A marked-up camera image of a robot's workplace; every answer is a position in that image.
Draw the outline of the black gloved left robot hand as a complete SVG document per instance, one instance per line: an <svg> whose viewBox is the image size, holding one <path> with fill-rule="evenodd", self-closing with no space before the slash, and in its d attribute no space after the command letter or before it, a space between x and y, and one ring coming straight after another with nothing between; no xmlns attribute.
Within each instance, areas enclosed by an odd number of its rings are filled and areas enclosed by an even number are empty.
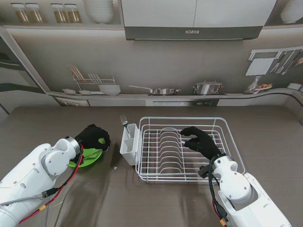
<svg viewBox="0 0 303 227"><path fill-rule="evenodd" d="M94 148L101 149L102 151L108 150L111 143L108 132L95 124L88 125L75 137L75 140L81 144L84 149Z"/></svg>

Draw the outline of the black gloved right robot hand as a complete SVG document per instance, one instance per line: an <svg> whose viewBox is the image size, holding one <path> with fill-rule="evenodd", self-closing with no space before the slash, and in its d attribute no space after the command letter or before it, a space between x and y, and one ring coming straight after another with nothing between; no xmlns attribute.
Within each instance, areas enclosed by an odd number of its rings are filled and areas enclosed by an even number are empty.
<svg viewBox="0 0 303 227"><path fill-rule="evenodd" d="M195 135L195 138L191 138L184 142L184 146L201 153L205 158L211 160L215 156L221 155L219 148L216 146L212 137L209 136L206 132L191 126L184 128L180 131L180 135L183 136L192 136Z"/></svg>

